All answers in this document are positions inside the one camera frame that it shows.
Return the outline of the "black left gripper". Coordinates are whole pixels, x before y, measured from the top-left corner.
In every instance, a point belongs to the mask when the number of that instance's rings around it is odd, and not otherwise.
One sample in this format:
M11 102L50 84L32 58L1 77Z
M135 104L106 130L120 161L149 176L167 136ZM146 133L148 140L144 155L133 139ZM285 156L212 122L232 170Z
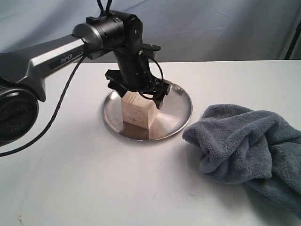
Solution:
M140 55L130 56L126 51L114 52L118 63L117 70L108 70L105 73L109 81L108 88L115 90L122 98L128 91L139 92L154 97L156 108L160 110L163 100L170 91L170 84L164 81L164 76L155 77L150 70L150 57L145 56L143 51Z

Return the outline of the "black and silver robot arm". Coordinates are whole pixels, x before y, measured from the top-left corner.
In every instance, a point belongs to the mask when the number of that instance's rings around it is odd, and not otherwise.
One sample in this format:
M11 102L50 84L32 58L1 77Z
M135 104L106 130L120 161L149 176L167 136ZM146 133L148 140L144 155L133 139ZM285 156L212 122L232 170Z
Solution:
M149 61L159 46L144 44L143 24L134 14L105 11L88 17L72 34L0 56L0 144L24 136L34 125L39 102L46 100L45 79L74 61L113 52L118 69L105 73L108 87L120 97L137 92L163 104L170 85L152 75Z

